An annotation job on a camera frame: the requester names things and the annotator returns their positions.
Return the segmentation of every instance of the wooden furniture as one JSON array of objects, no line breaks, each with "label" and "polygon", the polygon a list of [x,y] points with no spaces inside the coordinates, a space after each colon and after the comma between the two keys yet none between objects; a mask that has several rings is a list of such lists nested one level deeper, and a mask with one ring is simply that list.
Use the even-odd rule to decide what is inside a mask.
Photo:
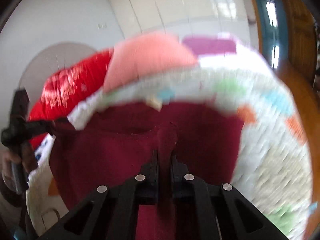
[{"label": "wooden furniture", "polygon": [[287,15],[289,61],[313,86],[317,61],[314,19],[301,0],[282,1]]}]

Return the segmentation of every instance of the blue patch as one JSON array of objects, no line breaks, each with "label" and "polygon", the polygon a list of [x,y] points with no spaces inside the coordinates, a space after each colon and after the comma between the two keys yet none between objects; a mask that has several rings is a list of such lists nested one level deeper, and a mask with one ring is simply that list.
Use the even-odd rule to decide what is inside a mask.
[{"label": "blue patch", "polygon": [[277,91],[270,91],[262,94],[262,96],[270,102],[278,111],[287,116],[293,115],[293,107],[289,103],[287,97],[284,94],[280,94]]},{"label": "blue patch", "polygon": [[36,160],[37,160],[37,162],[40,160],[40,158],[41,158],[41,154],[37,154],[37,155],[36,155]]},{"label": "blue patch", "polygon": [[313,202],[309,206],[309,215],[312,215],[314,212],[316,212],[317,207],[318,207],[318,202]]},{"label": "blue patch", "polygon": [[157,93],[157,98],[162,99],[162,102],[169,103],[170,98],[174,98],[175,93],[171,89],[164,89]]}]

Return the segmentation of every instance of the metal screw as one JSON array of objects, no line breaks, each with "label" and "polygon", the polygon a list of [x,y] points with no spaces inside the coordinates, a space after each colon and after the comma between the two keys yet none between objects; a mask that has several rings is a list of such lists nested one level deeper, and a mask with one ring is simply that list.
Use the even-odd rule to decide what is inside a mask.
[{"label": "metal screw", "polygon": [[186,174],[186,175],[184,175],[184,178],[186,180],[193,180],[195,178],[195,176],[193,176],[192,174]]},{"label": "metal screw", "polygon": [[229,183],[225,183],[225,184],[222,185],[222,188],[224,190],[230,191],[230,190],[232,190],[232,185],[229,184]]},{"label": "metal screw", "polygon": [[143,181],[145,179],[146,179],[146,177],[143,174],[139,174],[139,175],[136,176],[136,180],[137,181]]},{"label": "metal screw", "polygon": [[97,187],[97,191],[98,191],[99,193],[104,193],[104,192],[106,192],[107,190],[108,190],[108,188],[107,188],[106,186],[104,186],[104,185],[101,185],[101,186]]}]

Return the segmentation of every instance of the orange patch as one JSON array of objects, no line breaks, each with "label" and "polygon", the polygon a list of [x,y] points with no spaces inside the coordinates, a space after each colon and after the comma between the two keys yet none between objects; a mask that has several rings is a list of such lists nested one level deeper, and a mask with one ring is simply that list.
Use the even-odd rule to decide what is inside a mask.
[{"label": "orange patch", "polygon": [[302,145],[307,142],[307,136],[302,128],[301,123],[298,121],[295,115],[291,116],[285,121],[285,124],[288,126],[289,130],[297,138],[299,143]]},{"label": "orange patch", "polygon": [[256,113],[252,110],[249,105],[240,106],[237,109],[237,116],[244,121],[244,125],[248,125],[251,123],[255,123],[256,120]]},{"label": "orange patch", "polygon": [[54,179],[51,180],[51,183],[48,188],[48,196],[59,196],[59,191]]}]

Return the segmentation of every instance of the human hand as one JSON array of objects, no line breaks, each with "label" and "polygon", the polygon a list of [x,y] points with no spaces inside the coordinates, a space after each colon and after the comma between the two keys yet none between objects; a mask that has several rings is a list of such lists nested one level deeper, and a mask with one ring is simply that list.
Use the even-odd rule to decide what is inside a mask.
[{"label": "human hand", "polygon": [[17,153],[14,153],[9,149],[5,150],[2,156],[2,173],[4,175],[4,179],[6,180],[6,184],[8,184],[8,180],[11,180],[13,182],[13,174],[11,169],[12,162],[15,164],[19,164],[22,162],[26,173],[30,173],[38,167],[38,162],[30,143],[25,142],[21,145],[21,157]]}]

